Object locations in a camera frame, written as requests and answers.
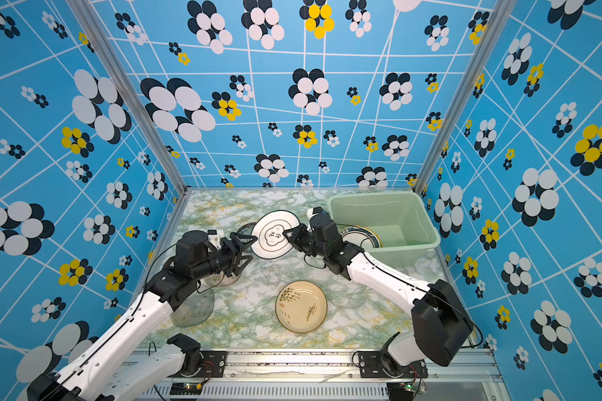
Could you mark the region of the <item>white plate cloud emblem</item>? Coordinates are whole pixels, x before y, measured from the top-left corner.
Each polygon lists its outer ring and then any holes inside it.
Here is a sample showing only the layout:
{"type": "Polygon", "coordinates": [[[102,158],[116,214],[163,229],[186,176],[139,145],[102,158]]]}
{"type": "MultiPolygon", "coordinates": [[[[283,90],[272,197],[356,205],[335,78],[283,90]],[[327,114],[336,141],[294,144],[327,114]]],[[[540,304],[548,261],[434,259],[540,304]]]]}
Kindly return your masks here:
{"type": "Polygon", "coordinates": [[[257,238],[251,246],[253,253],[264,260],[283,257],[293,249],[284,235],[299,226],[299,218],[289,211],[269,212],[254,226],[251,235],[257,238]]]}

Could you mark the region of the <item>green red rim white plate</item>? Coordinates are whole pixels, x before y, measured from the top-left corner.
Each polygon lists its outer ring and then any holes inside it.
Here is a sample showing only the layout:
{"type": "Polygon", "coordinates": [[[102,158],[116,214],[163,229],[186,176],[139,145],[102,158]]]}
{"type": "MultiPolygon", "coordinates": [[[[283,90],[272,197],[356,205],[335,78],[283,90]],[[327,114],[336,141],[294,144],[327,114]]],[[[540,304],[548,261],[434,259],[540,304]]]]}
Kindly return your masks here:
{"type": "Polygon", "coordinates": [[[339,233],[345,242],[350,242],[366,251],[381,248],[381,240],[368,228],[360,226],[345,227],[339,233]]]}

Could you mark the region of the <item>beige bamboo print plate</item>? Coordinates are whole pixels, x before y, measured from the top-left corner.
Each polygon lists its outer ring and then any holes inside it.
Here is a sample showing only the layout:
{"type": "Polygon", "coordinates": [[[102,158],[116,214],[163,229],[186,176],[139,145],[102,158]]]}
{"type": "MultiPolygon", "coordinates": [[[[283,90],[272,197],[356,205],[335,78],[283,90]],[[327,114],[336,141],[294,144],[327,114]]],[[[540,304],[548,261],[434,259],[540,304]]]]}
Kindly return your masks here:
{"type": "Polygon", "coordinates": [[[277,296],[275,313],[290,332],[305,334],[318,329],[327,317],[328,300],[324,292],[308,281],[291,282],[277,296]]]}

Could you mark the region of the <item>light green plastic bin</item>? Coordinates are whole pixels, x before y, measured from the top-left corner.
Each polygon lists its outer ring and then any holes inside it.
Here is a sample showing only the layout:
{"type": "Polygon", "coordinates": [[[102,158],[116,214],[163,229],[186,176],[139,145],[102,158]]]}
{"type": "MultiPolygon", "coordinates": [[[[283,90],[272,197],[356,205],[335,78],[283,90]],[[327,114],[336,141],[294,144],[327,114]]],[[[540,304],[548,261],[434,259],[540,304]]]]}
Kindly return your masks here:
{"type": "Polygon", "coordinates": [[[329,198],[327,211],[341,228],[373,232],[381,245],[370,254],[390,267],[413,266],[441,243],[421,198],[412,191],[336,195],[329,198]]]}

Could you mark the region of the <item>blue patterned small plate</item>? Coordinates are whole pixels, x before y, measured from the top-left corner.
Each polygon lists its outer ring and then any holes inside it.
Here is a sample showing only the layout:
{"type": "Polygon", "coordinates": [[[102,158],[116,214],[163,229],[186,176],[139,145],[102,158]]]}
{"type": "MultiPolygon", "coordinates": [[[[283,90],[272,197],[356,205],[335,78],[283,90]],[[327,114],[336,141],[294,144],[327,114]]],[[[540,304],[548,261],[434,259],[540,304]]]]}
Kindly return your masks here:
{"type": "Polygon", "coordinates": [[[239,229],[237,229],[237,234],[244,236],[251,236],[254,230],[254,227],[257,225],[256,222],[249,222],[242,225],[239,229]]]}

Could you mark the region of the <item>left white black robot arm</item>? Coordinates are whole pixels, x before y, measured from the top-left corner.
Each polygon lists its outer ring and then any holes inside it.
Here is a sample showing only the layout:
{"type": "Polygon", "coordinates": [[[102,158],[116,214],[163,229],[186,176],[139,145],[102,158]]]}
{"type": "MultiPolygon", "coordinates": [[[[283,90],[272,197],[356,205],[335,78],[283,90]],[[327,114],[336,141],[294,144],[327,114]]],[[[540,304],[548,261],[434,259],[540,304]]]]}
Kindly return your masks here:
{"type": "Polygon", "coordinates": [[[257,237],[236,232],[217,243],[208,232],[184,234],[175,255],[145,283],[122,317],[57,374],[38,376],[28,386],[25,399],[133,400],[172,375],[206,374],[201,345],[185,334],[168,339],[134,366],[120,367],[150,332],[199,289],[202,279],[241,273],[252,260],[246,251],[254,242],[257,237]]]}

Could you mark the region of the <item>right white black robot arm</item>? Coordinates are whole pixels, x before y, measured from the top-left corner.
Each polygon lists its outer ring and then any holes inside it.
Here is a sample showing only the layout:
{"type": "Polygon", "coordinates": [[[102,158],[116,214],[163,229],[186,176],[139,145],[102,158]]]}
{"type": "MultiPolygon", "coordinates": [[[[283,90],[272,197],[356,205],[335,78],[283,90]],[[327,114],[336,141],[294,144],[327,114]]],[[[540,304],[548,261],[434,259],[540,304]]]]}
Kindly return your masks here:
{"type": "Polygon", "coordinates": [[[397,376],[422,359],[450,365],[474,324],[448,282],[418,280],[380,262],[363,247],[345,241],[330,215],[319,207],[309,225],[292,212],[284,215],[291,218],[291,227],[283,231],[291,247],[321,257],[335,275],[369,287],[410,315],[413,332],[398,332],[381,349],[386,372],[397,376]]]}

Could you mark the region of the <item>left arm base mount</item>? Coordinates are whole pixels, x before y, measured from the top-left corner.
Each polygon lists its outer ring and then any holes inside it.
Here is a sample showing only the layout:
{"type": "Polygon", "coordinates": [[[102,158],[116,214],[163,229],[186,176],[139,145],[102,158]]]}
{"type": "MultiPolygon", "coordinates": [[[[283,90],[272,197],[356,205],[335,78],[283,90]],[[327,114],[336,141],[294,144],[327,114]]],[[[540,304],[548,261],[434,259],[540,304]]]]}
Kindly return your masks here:
{"type": "Polygon", "coordinates": [[[221,378],[227,365],[227,350],[203,349],[194,357],[194,353],[185,356],[182,367],[171,374],[172,379],[210,379],[221,378]]]}

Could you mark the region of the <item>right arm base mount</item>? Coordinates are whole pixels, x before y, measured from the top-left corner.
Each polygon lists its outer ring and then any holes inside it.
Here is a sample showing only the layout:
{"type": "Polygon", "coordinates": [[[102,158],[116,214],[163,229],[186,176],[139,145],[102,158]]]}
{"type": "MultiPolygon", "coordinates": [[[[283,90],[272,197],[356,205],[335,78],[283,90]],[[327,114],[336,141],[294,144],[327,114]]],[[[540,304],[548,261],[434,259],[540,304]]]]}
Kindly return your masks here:
{"type": "Polygon", "coordinates": [[[409,364],[401,374],[391,374],[383,366],[380,351],[357,350],[352,354],[351,362],[359,369],[362,379],[408,379],[409,381],[415,381],[429,377],[424,360],[409,364]]]}

